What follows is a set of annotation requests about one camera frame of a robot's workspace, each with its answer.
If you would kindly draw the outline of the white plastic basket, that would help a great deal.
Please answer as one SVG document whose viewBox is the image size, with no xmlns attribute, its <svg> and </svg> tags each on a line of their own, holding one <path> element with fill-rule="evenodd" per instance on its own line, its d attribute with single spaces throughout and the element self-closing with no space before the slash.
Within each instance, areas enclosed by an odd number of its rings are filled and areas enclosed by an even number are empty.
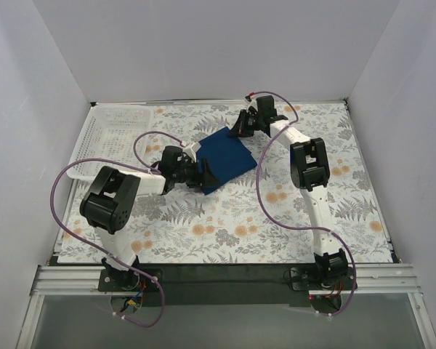
<svg viewBox="0 0 436 349">
<path fill-rule="evenodd" d="M 70 162 L 87 158 L 110 159 L 141 167 L 148 138 L 136 138 L 153 125 L 152 108 L 142 105 L 102 104 L 90 108 Z"/>
</svg>

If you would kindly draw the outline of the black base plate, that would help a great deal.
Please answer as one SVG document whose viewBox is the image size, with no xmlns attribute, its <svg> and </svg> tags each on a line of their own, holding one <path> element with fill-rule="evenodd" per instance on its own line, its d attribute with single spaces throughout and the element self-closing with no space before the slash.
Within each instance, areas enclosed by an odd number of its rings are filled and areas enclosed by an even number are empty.
<svg viewBox="0 0 436 349">
<path fill-rule="evenodd" d="M 167 305 L 310 305 L 309 293 L 339 296 L 357 287 L 351 268 L 342 275 L 323 279 L 314 263 L 302 264 L 140 264 L 151 277 L 128 273 L 120 277 L 103 269 L 98 291 L 134 294 L 145 287 L 144 304 Z"/>
</svg>

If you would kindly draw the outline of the blue t shirt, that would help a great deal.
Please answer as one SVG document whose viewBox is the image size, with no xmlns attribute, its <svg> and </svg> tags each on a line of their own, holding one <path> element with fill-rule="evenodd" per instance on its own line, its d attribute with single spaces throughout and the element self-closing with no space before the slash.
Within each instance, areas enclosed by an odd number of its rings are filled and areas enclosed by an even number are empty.
<svg viewBox="0 0 436 349">
<path fill-rule="evenodd" d="M 212 174 L 219 180 L 218 186 L 202 188 L 204 195 L 213 193 L 257 166 L 251 151 L 238 138 L 229 137 L 229 131 L 224 127 L 199 142 L 198 161 L 206 159 Z"/>
</svg>

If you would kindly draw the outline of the floral table mat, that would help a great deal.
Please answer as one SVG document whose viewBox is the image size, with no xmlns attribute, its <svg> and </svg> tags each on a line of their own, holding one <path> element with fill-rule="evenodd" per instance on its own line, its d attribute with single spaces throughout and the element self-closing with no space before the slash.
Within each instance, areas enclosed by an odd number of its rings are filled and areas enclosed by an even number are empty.
<svg viewBox="0 0 436 349">
<path fill-rule="evenodd" d="M 391 262 L 387 232 L 374 190 L 343 103 L 294 105 L 296 128 L 326 144 L 331 176 L 328 204 L 334 230 L 347 243 L 356 262 Z M 242 104 L 160 105 L 153 109 L 145 155 L 153 163 L 167 145 L 197 142 L 231 127 Z M 246 138 L 244 145 L 259 160 L 269 143 L 265 134 Z M 98 263 L 102 253 L 94 229 L 79 213 L 89 188 L 88 176 L 104 159 L 87 158 L 74 168 L 73 187 L 60 263 Z M 164 196 L 139 196 L 126 229 L 131 248 L 143 263 L 277 263 L 312 262 L 312 233 L 307 208 L 293 186 L 288 151 L 274 142 L 262 161 L 260 175 L 251 170 L 204 195 L 178 185 Z"/>
</svg>

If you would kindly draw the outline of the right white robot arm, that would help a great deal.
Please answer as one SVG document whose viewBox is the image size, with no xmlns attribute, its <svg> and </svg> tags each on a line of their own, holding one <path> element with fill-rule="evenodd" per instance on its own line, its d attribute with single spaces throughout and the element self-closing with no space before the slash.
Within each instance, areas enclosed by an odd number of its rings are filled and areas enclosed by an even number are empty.
<svg viewBox="0 0 436 349">
<path fill-rule="evenodd" d="M 323 289 L 330 289 L 348 275 L 347 247 L 333 232 L 328 205 L 330 168 L 326 144 L 321 138 L 304 135 L 296 127 L 299 120 L 295 107 L 284 97 L 269 91 L 251 92 L 246 96 L 248 106 L 228 132 L 231 138 L 254 136 L 263 132 L 269 138 L 257 163 L 256 175 L 269 147 L 280 143 L 289 153 L 291 181 L 304 199 L 310 219 L 308 230 L 313 235 L 315 258 L 314 276 L 305 279 Z"/>
</svg>

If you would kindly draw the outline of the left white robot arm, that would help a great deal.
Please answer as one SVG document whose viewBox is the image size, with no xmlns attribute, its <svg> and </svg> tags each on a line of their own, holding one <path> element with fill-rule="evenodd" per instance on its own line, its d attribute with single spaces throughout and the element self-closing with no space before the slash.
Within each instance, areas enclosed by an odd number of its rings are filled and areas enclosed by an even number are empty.
<svg viewBox="0 0 436 349">
<path fill-rule="evenodd" d="M 142 277 L 138 258 L 126 225 L 138 196 L 163 195 L 178 183 L 189 188 L 212 188 L 220 184 L 206 159 L 198 160 L 191 147 L 167 146 L 158 164 L 159 173 L 124 173 L 103 166 L 83 198 L 79 211 L 94 228 L 106 257 L 102 259 L 108 277 L 126 291 L 136 289 Z"/>
</svg>

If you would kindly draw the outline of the aluminium frame rail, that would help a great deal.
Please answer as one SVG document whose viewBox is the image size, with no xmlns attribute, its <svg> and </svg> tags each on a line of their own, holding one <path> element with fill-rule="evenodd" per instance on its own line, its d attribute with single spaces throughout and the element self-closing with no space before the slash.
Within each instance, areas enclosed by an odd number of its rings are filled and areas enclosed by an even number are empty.
<svg viewBox="0 0 436 349">
<path fill-rule="evenodd" d="M 21 327 L 17 347 L 31 347 L 44 299 L 47 296 L 128 297 L 133 295 L 117 295 L 98 291 L 100 272 L 103 269 L 101 265 L 50 265 L 38 267 L 31 287 L 31 298 Z M 435 332 L 424 304 L 421 287 L 411 264 L 360 263 L 356 268 L 351 269 L 357 287 L 349 292 L 342 292 L 342 294 L 406 294 L 424 346 L 426 348 L 436 348 Z M 309 293 L 310 297 L 319 297 L 321 295 L 321 292 Z"/>
</svg>

